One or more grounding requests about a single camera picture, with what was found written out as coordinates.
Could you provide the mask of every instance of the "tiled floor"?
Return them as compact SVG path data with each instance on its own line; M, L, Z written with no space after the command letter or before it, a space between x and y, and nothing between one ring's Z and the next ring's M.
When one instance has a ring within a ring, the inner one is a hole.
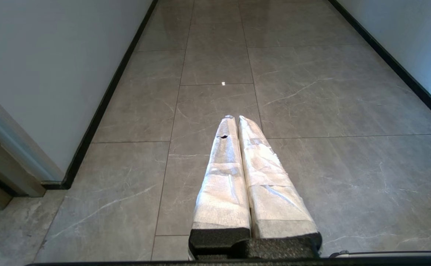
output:
M323 256L431 250L431 111L327 1L160 0L72 188L0 212L0 265L186 259L227 114L262 126Z

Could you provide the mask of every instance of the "white wall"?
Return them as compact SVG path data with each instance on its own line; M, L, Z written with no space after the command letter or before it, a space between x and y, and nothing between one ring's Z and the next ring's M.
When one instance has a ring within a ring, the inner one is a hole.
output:
M151 0L0 0L0 104L65 172Z
M338 0L431 94L431 0Z

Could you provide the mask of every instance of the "black baseboard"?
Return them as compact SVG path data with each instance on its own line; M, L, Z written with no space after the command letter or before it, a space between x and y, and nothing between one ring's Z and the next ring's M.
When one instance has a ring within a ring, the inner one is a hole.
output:
M94 114L94 117L92 118L89 124L89 127L87 128L86 133L84 134L84 137L82 138L81 143L79 144L79 147L77 148L77 151L74 154L74 157L72 158L71 164L68 167L68 170L66 172L63 182L58 184L43 184L43 187L45 189L71 188L72 182L74 182L74 178L76 177L79 167L81 166L82 160L84 159L84 156L87 153L87 149L89 148L89 145L92 142L92 138L94 138L94 134L96 133L97 128L99 127L100 120L102 120L102 117L104 116L105 110L109 105L110 99L114 94L117 84L119 83L120 78L122 77L125 67L131 57L131 54L133 53L136 47L136 44L138 43L138 40L141 37L141 34L143 34L143 30L145 29L146 24L150 20L151 14L153 13L153 10L157 2L158 0L153 0L153 2L151 3L150 8L146 12L145 18L141 22L140 27L138 27L135 37L133 37L133 40L131 41L127 51L125 52L125 55L122 58L122 61L120 62L119 67L115 71L114 77L112 78L112 81L107 87L107 91L105 92L104 97L102 98L102 101L100 101L99 107L97 108L97 111Z
M329 2L342 14L352 27L364 38L365 41L381 56L381 58L398 74L398 76L411 88L411 90L425 103L431 110L431 95L430 93L409 74L406 69L394 59L389 52L376 41L369 32L345 9L337 2L337 0L329 0Z

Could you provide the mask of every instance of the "floor tile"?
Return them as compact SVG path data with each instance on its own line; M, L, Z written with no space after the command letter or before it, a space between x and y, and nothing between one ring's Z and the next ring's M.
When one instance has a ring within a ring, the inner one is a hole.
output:
M157 236L151 260L188 260L189 236Z
M181 86L157 235L189 234L212 142L226 115L259 124L252 84Z
M192 25L182 85L252 83L240 23Z
M267 138L431 133L431 111L366 45L249 54Z
M0 211L0 266L32 263L66 191L42 198L14 198Z
M324 0L242 1L240 12L248 47L365 43Z
M237 0L195 0L192 24L240 23Z
M431 250L431 135L270 140L322 256Z
M92 144L36 262L150 260L168 145Z
M169 141L183 60L184 51L134 54L93 142Z
M137 51L185 49L192 8L193 0L158 2Z

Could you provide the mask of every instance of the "corridor floor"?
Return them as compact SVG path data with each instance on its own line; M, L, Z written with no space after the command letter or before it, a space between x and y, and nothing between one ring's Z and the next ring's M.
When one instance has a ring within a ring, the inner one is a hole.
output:
M0 212L0 265L186 259L228 114L261 125L322 256L431 250L431 111L328 1L160 0L72 188Z

